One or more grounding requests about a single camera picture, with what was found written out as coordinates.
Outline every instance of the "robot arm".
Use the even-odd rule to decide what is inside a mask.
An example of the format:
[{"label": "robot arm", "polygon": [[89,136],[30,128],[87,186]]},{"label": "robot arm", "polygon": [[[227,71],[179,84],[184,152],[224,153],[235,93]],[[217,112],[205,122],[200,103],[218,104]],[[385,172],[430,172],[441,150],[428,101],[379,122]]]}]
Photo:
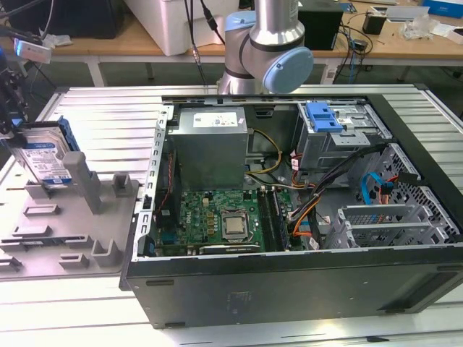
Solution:
[{"label": "robot arm", "polygon": [[255,0],[254,11],[226,19],[225,72],[220,94],[287,94],[309,77],[312,52],[304,47],[298,0]]}]

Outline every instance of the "hard drive label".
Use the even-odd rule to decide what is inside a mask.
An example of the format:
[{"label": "hard drive label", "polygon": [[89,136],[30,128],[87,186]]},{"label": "hard drive label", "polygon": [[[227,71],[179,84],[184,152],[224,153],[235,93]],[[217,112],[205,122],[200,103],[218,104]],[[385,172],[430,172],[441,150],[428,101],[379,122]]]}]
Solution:
[{"label": "hard drive label", "polygon": [[48,184],[68,184],[72,178],[58,158],[59,152],[54,143],[28,143],[23,149],[24,155],[35,175]]}]

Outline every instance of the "electronic device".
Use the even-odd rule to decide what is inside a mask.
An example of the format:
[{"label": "electronic device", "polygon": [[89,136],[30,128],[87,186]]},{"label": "electronic device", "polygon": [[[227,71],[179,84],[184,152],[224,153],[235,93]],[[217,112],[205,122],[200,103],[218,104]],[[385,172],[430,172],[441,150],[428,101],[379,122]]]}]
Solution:
[{"label": "electronic device", "polygon": [[344,13],[331,0],[301,0],[299,20],[305,27],[305,46],[313,51],[332,51]]},{"label": "electronic device", "polygon": [[290,93],[305,82],[313,55],[304,47],[299,4],[298,0],[255,0],[255,11],[226,18],[220,94]]},{"label": "electronic device", "polygon": [[367,12],[362,26],[363,32],[370,35],[381,34],[386,18],[387,17],[381,13]]},{"label": "electronic device", "polygon": [[381,95],[162,103],[122,276],[154,327],[415,313],[463,280],[462,193]]},{"label": "electronic device", "polygon": [[[11,11],[31,0],[4,0],[5,11]],[[39,35],[50,14],[51,0],[31,7],[9,20],[15,29]],[[55,0],[50,33],[72,38],[115,38],[124,23],[122,0]]]},{"label": "electronic device", "polygon": [[51,48],[18,40],[17,38],[14,39],[14,52],[21,58],[38,63],[50,64],[51,62]]},{"label": "electronic device", "polygon": [[72,177],[62,161],[66,153],[78,151],[69,122],[61,118],[53,122],[20,123],[15,127],[24,141],[2,140],[22,167],[30,174],[30,181],[47,188],[71,184]]}]

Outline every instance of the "power supply label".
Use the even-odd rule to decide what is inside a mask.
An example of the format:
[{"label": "power supply label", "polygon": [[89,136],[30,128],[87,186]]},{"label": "power supply label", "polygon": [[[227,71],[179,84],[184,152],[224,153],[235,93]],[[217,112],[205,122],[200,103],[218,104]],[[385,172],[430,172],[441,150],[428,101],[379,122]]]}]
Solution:
[{"label": "power supply label", "polygon": [[238,127],[236,112],[195,113],[194,128]]},{"label": "power supply label", "polygon": [[59,150],[54,143],[28,143],[22,149],[35,176],[47,184],[71,183],[71,174],[63,166]]}]

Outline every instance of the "power cable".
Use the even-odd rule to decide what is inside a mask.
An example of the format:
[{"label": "power cable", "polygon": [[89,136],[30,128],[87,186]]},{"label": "power cable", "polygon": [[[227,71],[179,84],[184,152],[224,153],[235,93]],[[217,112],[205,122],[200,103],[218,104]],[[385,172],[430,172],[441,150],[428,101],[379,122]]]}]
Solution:
[{"label": "power cable", "polygon": [[184,2],[184,5],[185,5],[185,11],[187,13],[188,29],[190,31],[190,39],[191,39],[191,44],[192,44],[192,49],[193,49],[193,58],[195,59],[197,70],[200,73],[201,80],[203,81],[203,86],[206,86],[207,82],[205,80],[203,66],[201,65],[201,55],[197,51],[197,47],[196,47],[196,44],[195,44],[195,36],[194,36],[194,29],[193,29],[193,1],[191,0],[191,2],[190,2],[191,16],[190,16],[190,11],[188,9],[187,0],[183,0],[183,2]]}]

